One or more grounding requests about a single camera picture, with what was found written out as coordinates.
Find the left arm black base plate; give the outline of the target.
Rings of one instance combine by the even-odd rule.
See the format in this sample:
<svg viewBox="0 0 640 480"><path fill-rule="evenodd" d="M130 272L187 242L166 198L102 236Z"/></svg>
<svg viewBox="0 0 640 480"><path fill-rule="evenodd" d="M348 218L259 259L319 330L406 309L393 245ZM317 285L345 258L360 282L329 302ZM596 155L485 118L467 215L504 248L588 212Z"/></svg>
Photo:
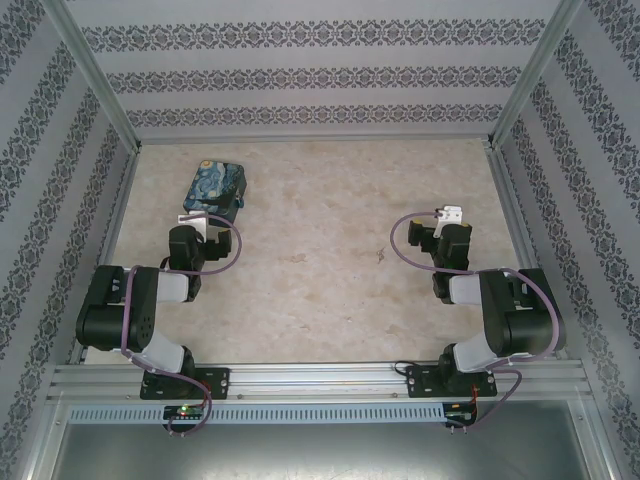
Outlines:
<svg viewBox="0 0 640 480"><path fill-rule="evenodd" d="M197 367L195 381L206 387L213 400L225 400L230 384L227 368ZM204 400L204 392L196 385L166 375L143 374L140 388L142 400Z"/></svg>

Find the aluminium side rail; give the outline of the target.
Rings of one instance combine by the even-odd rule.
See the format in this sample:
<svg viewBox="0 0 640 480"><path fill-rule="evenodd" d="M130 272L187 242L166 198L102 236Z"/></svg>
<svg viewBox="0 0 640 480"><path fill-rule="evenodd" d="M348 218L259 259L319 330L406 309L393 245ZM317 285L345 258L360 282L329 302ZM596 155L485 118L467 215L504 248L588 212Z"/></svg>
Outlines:
<svg viewBox="0 0 640 480"><path fill-rule="evenodd" d="M527 230L524 214L518 203L516 191L511 182L502 153L491 146L487 146L485 154L518 265L520 268L539 267L539 261Z"/></svg>
<svg viewBox="0 0 640 480"><path fill-rule="evenodd" d="M97 212L94 214L89 237L82 257L82 270L75 277L67 308L70 339L62 342L62 363L76 364L83 358L83 347L76 340L76 324L96 268L108 264L115 249L120 224L122 222L125 197L128 194L132 172L138 157L136 149L127 155L118 154L112 164L106 186L99 197Z"/></svg>

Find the aluminium frame post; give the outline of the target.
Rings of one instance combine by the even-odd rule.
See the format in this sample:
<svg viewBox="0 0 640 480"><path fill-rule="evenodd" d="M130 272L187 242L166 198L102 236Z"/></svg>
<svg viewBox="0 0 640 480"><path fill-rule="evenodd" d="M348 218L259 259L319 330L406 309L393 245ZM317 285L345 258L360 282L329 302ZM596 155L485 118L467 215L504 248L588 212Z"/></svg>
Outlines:
<svg viewBox="0 0 640 480"><path fill-rule="evenodd" d="M584 0L559 0L514 90L504 105L494 130L484 142L487 152L495 151L505 142L512 125L516 122L530 93L583 2Z"/></svg>
<svg viewBox="0 0 640 480"><path fill-rule="evenodd" d="M66 1L40 0L40 2L88 85L104 108L120 139L130 151L138 152L141 140L92 52L84 33L66 5Z"/></svg>

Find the aluminium cross rail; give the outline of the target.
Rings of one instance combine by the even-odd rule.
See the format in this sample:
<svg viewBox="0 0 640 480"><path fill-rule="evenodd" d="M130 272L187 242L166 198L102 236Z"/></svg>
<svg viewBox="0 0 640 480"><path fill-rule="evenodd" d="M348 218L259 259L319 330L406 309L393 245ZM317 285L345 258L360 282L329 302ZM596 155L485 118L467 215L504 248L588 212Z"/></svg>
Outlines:
<svg viewBox="0 0 640 480"><path fill-rule="evenodd" d="M228 403L373 403L409 398L406 380L390 363L228 364ZM520 363L516 401L591 399L582 363ZM53 403L138 402L143 371L133 365L58 366L46 392Z"/></svg>

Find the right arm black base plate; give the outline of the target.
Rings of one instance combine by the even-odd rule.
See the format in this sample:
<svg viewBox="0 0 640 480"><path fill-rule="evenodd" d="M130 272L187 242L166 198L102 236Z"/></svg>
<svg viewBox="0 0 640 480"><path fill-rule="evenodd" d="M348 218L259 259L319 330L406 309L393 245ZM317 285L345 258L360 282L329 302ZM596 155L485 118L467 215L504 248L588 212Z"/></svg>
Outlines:
<svg viewBox="0 0 640 480"><path fill-rule="evenodd" d="M462 373L438 365L411 365L406 369L410 398L496 397L495 379L487 372Z"/></svg>

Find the grey metal sheet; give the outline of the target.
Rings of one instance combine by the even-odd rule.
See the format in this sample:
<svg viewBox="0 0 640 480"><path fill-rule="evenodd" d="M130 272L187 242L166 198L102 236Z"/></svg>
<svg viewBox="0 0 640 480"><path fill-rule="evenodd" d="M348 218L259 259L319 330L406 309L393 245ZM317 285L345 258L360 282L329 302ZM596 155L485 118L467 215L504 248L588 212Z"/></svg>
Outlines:
<svg viewBox="0 0 640 480"><path fill-rule="evenodd" d="M623 480L594 423L561 401L514 402L484 424L160 426L69 422L51 480Z"/></svg>

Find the starry night print box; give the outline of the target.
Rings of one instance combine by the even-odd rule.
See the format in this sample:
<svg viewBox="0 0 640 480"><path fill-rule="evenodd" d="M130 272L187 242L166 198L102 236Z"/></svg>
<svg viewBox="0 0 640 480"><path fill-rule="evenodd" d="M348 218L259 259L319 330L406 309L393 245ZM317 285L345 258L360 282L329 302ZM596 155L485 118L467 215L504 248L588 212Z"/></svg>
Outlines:
<svg viewBox="0 0 640 480"><path fill-rule="evenodd" d="M244 197L245 169L240 164L203 160L187 191L183 208L187 213L205 212L234 223L238 211L231 206L234 196Z"/></svg>

